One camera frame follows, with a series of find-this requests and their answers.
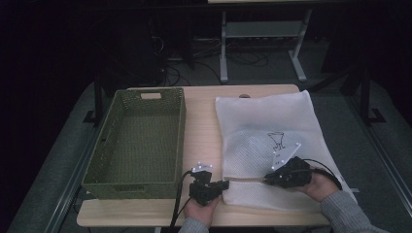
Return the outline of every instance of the white mesh laundry bag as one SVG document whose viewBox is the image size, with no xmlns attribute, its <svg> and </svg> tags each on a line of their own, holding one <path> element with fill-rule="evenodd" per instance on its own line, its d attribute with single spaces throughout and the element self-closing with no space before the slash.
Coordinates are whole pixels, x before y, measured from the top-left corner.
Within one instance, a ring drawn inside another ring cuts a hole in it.
<svg viewBox="0 0 412 233">
<path fill-rule="evenodd" d="M 301 147 L 294 156 L 325 164 L 355 199 L 330 156 L 307 91 L 263 98 L 218 97 L 216 111 L 223 136 L 223 180 L 230 181 L 223 193 L 226 204 L 318 212 L 319 204 L 305 194 L 258 181 L 273 172 L 273 152 L 296 143 Z"/>
</svg>

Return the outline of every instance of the green plastic basket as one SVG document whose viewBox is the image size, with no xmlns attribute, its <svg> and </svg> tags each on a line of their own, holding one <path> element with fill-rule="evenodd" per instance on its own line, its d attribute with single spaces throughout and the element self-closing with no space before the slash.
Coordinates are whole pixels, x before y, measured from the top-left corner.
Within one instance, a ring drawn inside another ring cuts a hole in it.
<svg viewBox="0 0 412 233">
<path fill-rule="evenodd" d="M 99 199 L 175 198 L 185 121 L 180 87 L 118 90 L 82 186 Z"/>
</svg>

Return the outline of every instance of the metal frame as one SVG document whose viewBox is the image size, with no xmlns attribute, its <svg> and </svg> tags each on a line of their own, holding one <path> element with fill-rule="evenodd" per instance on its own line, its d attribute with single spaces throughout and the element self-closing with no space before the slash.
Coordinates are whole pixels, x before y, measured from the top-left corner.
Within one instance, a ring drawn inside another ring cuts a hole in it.
<svg viewBox="0 0 412 233">
<path fill-rule="evenodd" d="M 61 193 L 44 232 L 59 232 L 61 224 L 63 223 L 65 216 L 71 207 L 76 190 L 79 185 L 81 185 L 83 175 L 86 171 L 87 162 L 90 160 L 91 153 L 93 152 L 94 144 L 97 140 L 101 127 L 102 124 L 98 124 L 93 128 L 92 133 L 88 136 L 87 144 L 82 152 L 82 156 L 76 164 L 76 167 L 73 169 L 69 182 L 66 184 L 63 192 Z"/>
<path fill-rule="evenodd" d="M 94 123 L 96 127 L 103 117 L 103 100 L 102 100 L 102 86 L 100 81 L 100 76 L 97 75 L 94 79 L 94 111 L 90 110 L 87 112 L 84 123 Z"/>
<path fill-rule="evenodd" d="M 222 14 L 222 48 L 221 48 L 221 56 L 220 56 L 220 64 L 221 64 L 221 83 L 227 83 L 228 82 L 228 75 L 227 75 L 227 63 L 226 63 L 226 38 L 240 38 L 240 37 L 285 37 L 285 36 L 294 36 L 297 38 L 296 41 L 296 46 L 294 47 L 294 50 L 289 51 L 289 55 L 291 58 L 291 62 L 294 68 L 294 71 L 297 74 L 297 78 L 299 79 L 300 82 L 306 82 L 306 75 L 303 72 L 302 66 L 300 65 L 300 61 L 298 59 L 298 55 L 300 52 L 300 48 L 302 47 L 303 39 L 306 34 L 306 30 L 309 24 L 309 19 L 310 16 L 312 15 L 312 9 L 308 9 L 305 13 L 305 17 L 303 21 L 300 24 L 299 29 L 297 30 L 296 33 L 291 33 L 291 32 L 285 32 L 282 29 L 282 25 L 279 25 L 278 22 L 278 28 L 276 28 L 276 24 L 273 24 L 273 27 L 267 27 L 267 32 L 261 35 L 258 34 L 253 34 L 253 33 L 247 33 L 248 35 L 235 35 L 235 34 L 228 34 L 227 33 L 227 27 L 228 23 L 226 21 L 226 12 L 223 12 Z"/>
</svg>

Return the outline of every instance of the gray sleeve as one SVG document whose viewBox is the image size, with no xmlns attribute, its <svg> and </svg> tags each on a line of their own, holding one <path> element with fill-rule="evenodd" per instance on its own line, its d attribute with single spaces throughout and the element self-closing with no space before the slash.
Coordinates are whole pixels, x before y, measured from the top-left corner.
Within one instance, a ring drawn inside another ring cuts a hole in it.
<svg viewBox="0 0 412 233">
<path fill-rule="evenodd" d="M 179 233 L 209 233 L 209 229 L 199 220 L 188 217 L 183 222 Z"/>
<path fill-rule="evenodd" d="M 373 226 L 361 207 L 345 191 L 337 191 L 321 203 L 322 214 L 336 233 L 387 232 Z"/>
</svg>

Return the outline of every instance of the gray carpet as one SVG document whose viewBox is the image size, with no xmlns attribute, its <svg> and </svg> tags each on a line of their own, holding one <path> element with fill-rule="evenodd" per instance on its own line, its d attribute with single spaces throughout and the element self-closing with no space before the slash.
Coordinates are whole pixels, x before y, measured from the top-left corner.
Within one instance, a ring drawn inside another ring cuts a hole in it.
<svg viewBox="0 0 412 233">
<path fill-rule="evenodd" d="M 240 65 L 229 60 L 228 84 L 294 83 L 300 89 L 304 89 L 327 76 L 320 73 L 327 43 L 306 43 L 302 48 L 300 60 L 308 77 L 307 83 L 300 83 L 297 80 L 287 55 L 288 48 L 288 46 L 281 46 L 271 52 L 256 52 L 257 55 L 267 57 L 268 62 L 262 63 L 262 67 Z M 234 58 L 239 56 L 247 60 L 256 59 L 256 56 L 250 53 L 233 54 Z M 201 63 L 196 63 L 194 70 L 184 63 L 170 62 L 170 65 L 182 76 L 176 85 L 220 84 L 218 77 L 204 65 L 207 64 L 219 73 L 218 57 L 211 56 L 197 61 Z M 176 71 L 168 69 L 168 72 L 174 74 L 173 72 Z M 177 77 L 170 75 L 169 79 L 173 83 Z M 371 222 L 391 232 L 409 232 L 412 229 L 412 218 L 400 201 L 375 148 L 365 134 L 365 126 L 354 111 L 358 96 L 355 96 L 355 101 L 342 96 L 338 91 L 341 83 L 342 81 L 338 81 L 322 91 L 311 93 L 315 112 L 330 153 L 348 185 L 360 191 L 355 195 Z M 379 108 L 387 120 L 387 123 L 374 124 L 372 130 L 383 142 L 399 173 L 408 183 L 412 183 L 411 172 L 408 170 L 408 165 L 411 164 L 410 154 L 412 154 L 411 128 L 393 107 L 386 91 L 376 84 L 371 89 L 371 106 Z M 92 109 L 91 85 L 80 97 L 67 120 L 48 160 L 21 206 L 10 232 L 44 231 L 53 208 L 59 201 L 60 193 L 70 179 L 72 169 L 86 146 L 87 139 L 96 130 L 92 125 L 83 123 L 86 112 Z M 81 190 L 80 197 L 88 198 L 84 190 Z M 80 206 L 75 206 L 67 212 L 60 232 L 154 232 L 153 228 L 83 228 L 76 223 L 76 208 Z M 284 227 L 277 228 L 277 231 L 302 232 L 304 229 L 304 227 Z M 326 227 L 313 232 L 328 231 Z"/>
</svg>

